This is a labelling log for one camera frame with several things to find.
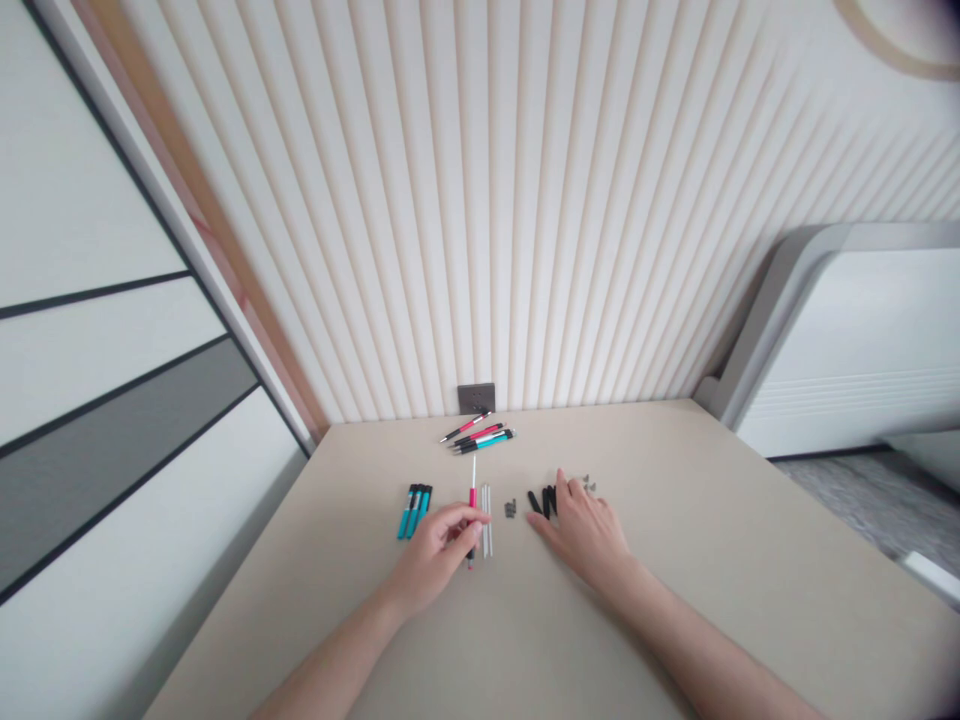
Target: black trim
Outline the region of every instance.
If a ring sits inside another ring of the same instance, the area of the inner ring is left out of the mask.
[[[821,458],[844,457],[846,455],[866,455],[867,453],[883,452],[892,450],[889,445],[879,443],[877,445],[860,445],[855,448],[843,448],[842,450],[824,450],[818,453],[800,453],[799,455],[777,455],[769,457],[770,462],[779,462],[780,460],[819,460]]]
[[[167,465],[169,465],[180,453],[190,447],[197,439],[199,439],[204,433],[206,433],[210,428],[216,425],[220,420],[222,420],[231,410],[233,410],[237,405],[247,399],[254,390],[260,387],[260,381],[255,382],[248,390],[244,391],[236,400],[231,402],[227,407],[221,410],[217,415],[210,420],[206,425],[197,430],[193,435],[184,440],[179,446],[170,452],[163,460],[154,465],[143,477],[133,483],[130,487],[124,490],[122,493],[117,495],[112,501],[110,501],[105,507],[103,507],[100,512],[87,520],[83,525],[74,530],[70,535],[67,536],[63,542],[57,545],[53,550],[44,555],[40,560],[38,560],[34,565],[23,573],[20,577],[10,583],[3,590],[0,590],[0,605],[3,605],[7,600],[13,597],[24,585],[30,582],[33,578],[40,574],[44,568],[46,568],[50,563],[60,557],[67,549],[70,548],[77,540],[86,535],[93,527],[103,520],[107,515],[113,512],[124,500],[133,495],[137,490],[139,490],[150,478],[156,475],[158,472],[163,470]]]
[[[80,407],[74,408],[73,410],[66,413],[65,415],[61,415],[60,417],[54,420],[51,420],[50,422],[44,425],[41,425],[40,427],[34,428],[30,432],[24,435],[21,435],[20,437],[14,440],[11,440],[6,445],[3,445],[2,447],[0,447],[0,460],[5,458],[10,453],[16,452],[20,448],[26,445],[29,445],[34,440],[38,440],[42,438],[44,435],[47,435],[53,432],[57,428],[61,428],[64,425],[73,422],[81,415],[86,415],[88,412],[90,412],[91,410],[95,410],[96,408],[100,407],[104,403],[107,403],[116,397],[120,397],[128,390],[132,390],[138,385],[143,385],[143,383],[147,382],[148,380],[152,380],[158,375],[162,375],[170,368],[176,367],[180,363],[185,362],[196,355],[199,355],[204,350],[212,348],[214,345],[217,345],[227,339],[231,341],[233,340],[226,333],[224,333],[223,335],[220,335],[219,337],[215,337],[213,340],[205,342],[203,345],[200,345],[199,347],[195,347],[193,350],[189,350],[188,352],[185,352],[183,355],[180,355],[179,357],[176,357],[173,360],[170,360],[169,362],[165,362],[160,367],[155,367],[150,372],[145,373],[140,377],[134,378],[130,382],[124,383],[120,387],[114,388],[110,392],[104,393],[100,397],[94,398],[90,402],[84,403]]]
[[[90,93],[87,92],[86,87],[84,87],[83,82],[80,80],[80,76],[77,75],[77,72],[73,69],[73,66],[70,64],[70,61],[67,59],[66,54],[63,52],[63,49],[60,47],[60,44],[57,42],[57,39],[53,36],[53,33],[50,31],[49,26],[47,25],[46,20],[43,19],[40,11],[37,9],[34,0],[22,0],[23,4],[26,6],[27,11],[33,17],[33,21],[37,24],[37,27],[40,29],[41,34],[44,39],[47,41],[47,44],[50,46],[50,49],[53,50],[54,55],[57,56],[57,60],[60,62],[60,66],[63,68],[64,72],[67,73],[67,77],[70,78],[70,82],[73,83],[73,86],[76,88],[77,92],[80,94],[80,98],[83,100],[84,104],[87,106],[87,109],[90,111],[90,114],[93,115],[94,120],[97,121],[97,125],[100,126],[101,132],[106,136],[107,141],[110,143],[113,151],[117,154],[117,157],[120,158],[120,162],[123,163],[124,168],[127,170],[127,174],[133,180],[134,185],[137,186],[137,189],[140,191],[140,194],[143,196],[144,201],[147,203],[147,206],[150,208],[153,216],[157,219],[157,222],[160,223],[160,227],[163,228],[163,231],[166,233],[167,238],[170,240],[174,249],[177,251],[177,254],[180,255],[180,259],[183,261],[183,264],[187,266],[190,275],[193,277],[194,281],[200,287],[200,291],[206,297],[207,302],[210,303],[210,307],[213,308],[214,313],[216,313],[217,318],[220,322],[223,323],[223,327],[226,329],[227,334],[230,335],[231,339],[234,340],[237,344],[237,349],[240,351],[240,354],[243,356],[243,359],[250,366],[250,370],[253,372],[257,380],[263,385],[264,392],[267,393],[267,397],[270,398],[270,402],[273,403],[273,407],[276,408],[277,412],[280,414],[280,418],[283,420],[284,425],[287,426],[287,429],[290,431],[290,434],[293,435],[294,441],[297,443],[297,446],[306,456],[310,459],[310,453],[307,451],[306,446],[300,440],[300,437],[297,435],[296,431],[293,429],[293,425],[290,420],[287,418],[286,414],[281,410],[280,404],[277,402],[277,399],[273,396],[273,393],[270,392],[270,389],[267,387],[266,383],[263,382],[263,378],[260,376],[260,372],[257,370],[257,366],[254,365],[253,361],[250,359],[250,355],[247,353],[246,348],[243,347],[243,343],[239,341],[234,333],[233,328],[230,326],[230,323],[227,322],[226,316],[223,314],[223,311],[220,309],[220,306],[214,301],[213,296],[210,294],[210,291],[207,289],[207,286],[203,283],[203,280],[200,278],[197,273],[196,268],[193,266],[193,263],[190,262],[190,258],[184,252],[183,247],[181,247],[176,236],[173,234],[169,223],[167,223],[166,218],[160,212],[160,208],[157,207],[156,202],[154,202],[153,196],[147,190],[146,185],[143,183],[143,180],[137,174],[136,170],[133,167],[133,163],[130,162],[130,158],[127,157],[127,154],[124,152],[123,148],[120,146],[120,142],[117,140],[116,135],[114,135],[113,130],[110,129],[110,126],[107,125],[106,120],[104,120],[100,109],[93,102],[93,98],[90,96]]]
[[[6,320],[7,318],[16,317],[17,315],[39,312],[41,310],[49,310],[50,308],[60,307],[61,305],[83,302],[84,300],[93,300],[94,298],[113,295],[118,292],[126,292],[127,290],[137,290],[150,285],[159,285],[160,283],[180,280],[187,277],[192,277],[190,271],[180,270],[175,273],[167,273],[166,275],[154,275],[153,277],[143,278],[142,280],[131,280],[130,282],[118,283],[117,285],[106,285],[101,288],[94,288],[93,290],[81,290],[75,293],[45,298],[44,300],[32,300],[30,302],[20,303],[19,305],[10,305],[5,308],[0,308],[0,320]]]

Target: white bed frame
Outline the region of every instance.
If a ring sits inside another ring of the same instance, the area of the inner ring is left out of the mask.
[[[694,399],[765,457],[960,424],[960,223],[792,233]]]

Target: forearm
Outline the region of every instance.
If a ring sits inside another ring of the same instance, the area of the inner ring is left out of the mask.
[[[822,719],[639,562],[598,589],[650,647],[704,720]]]
[[[379,591],[301,663],[254,714],[255,720],[344,718],[377,659],[403,624]]]

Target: hand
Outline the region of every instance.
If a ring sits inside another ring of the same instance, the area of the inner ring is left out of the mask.
[[[563,470],[557,470],[560,529],[540,513],[527,513],[527,520],[571,570],[608,599],[638,565],[613,508],[578,481],[568,483]]]
[[[403,622],[437,599],[470,548],[479,547],[480,530],[491,519],[462,502],[424,516],[381,588]]]

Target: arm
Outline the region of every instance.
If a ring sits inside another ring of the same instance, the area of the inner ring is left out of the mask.
[[[630,554],[613,509],[557,471],[560,529],[527,520],[653,650],[704,720],[822,720],[776,675],[663,585]]]
[[[307,656],[253,717],[346,717],[393,636],[443,591],[488,522],[489,515],[464,503],[424,517],[387,581]]]

